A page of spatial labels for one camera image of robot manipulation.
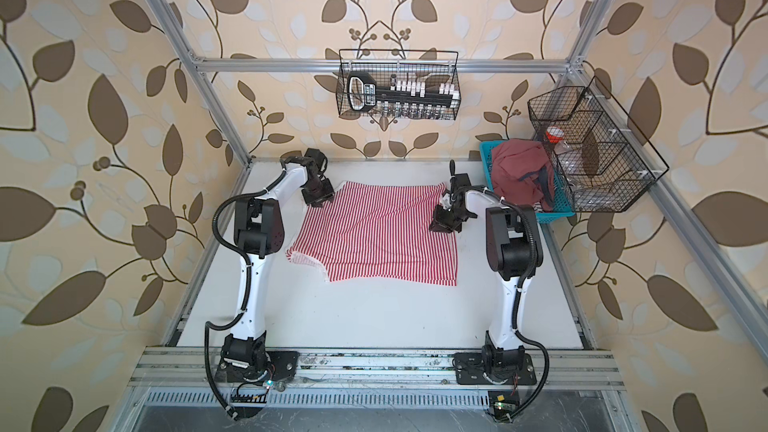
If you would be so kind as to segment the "red white striped tank top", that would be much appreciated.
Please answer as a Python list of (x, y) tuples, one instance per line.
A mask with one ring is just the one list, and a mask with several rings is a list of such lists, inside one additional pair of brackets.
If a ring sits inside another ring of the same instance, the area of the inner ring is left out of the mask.
[(330, 282), (387, 278), (454, 287), (456, 237), (429, 230), (441, 185), (381, 186), (348, 181), (334, 200), (307, 210), (286, 251)]

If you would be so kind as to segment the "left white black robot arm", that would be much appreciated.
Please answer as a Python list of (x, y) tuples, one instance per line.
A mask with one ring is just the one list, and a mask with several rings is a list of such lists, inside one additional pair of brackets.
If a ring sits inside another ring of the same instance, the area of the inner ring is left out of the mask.
[(281, 206), (296, 192), (310, 207), (334, 199), (333, 186), (325, 176), (328, 159), (320, 150), (309, 148), (302, 155), (282, 159), (280, 165), (280, 174), (264, 189), (225, 200), (212, 219), (218, 244), (239, 256), (240, 279), (235, 316), (224, 324), (206, 322), (204, 346), (210, 346), (213, 331), (224, 332), (220, 364), (258, 376), (276, 369), (266, 351), (264, 306), (267, 275), (286, 238)]

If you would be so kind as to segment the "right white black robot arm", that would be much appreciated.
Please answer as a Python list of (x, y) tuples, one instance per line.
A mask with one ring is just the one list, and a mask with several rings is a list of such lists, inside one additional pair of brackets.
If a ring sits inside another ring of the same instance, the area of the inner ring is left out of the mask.
[(547, 348), (521, 330), (526, 294), (544, 259), (535, 209), (512, 203), (485, 186), (474, 185), (468, 174), (452, 171), (429, 230), (459, 233), (471, 219), (483, 222), (485, 256), (490, 271), (499, 280), (500, 291), (500, 311), (486, 331), (479, 353), (480, 376), (488, 383), (501, 385), (531, 374), (529, 349), (541, 352), (544, 369), (548, 370)]

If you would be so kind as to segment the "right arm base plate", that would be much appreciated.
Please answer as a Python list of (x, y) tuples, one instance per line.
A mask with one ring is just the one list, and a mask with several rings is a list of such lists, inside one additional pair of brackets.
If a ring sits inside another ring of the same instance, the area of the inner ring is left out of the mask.
[(533, 386), (538, 383), (524, 348), (500, 352), (459, 352), (452, 366), (459, 385)]

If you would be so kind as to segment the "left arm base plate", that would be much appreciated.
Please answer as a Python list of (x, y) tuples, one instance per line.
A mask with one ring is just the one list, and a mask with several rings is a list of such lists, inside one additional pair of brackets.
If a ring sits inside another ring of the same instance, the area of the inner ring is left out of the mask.
[(298, 370), (298, 351), (267, 350), (252, 363), (221, 359), (214, 379), (221, 383), (290, 382)]

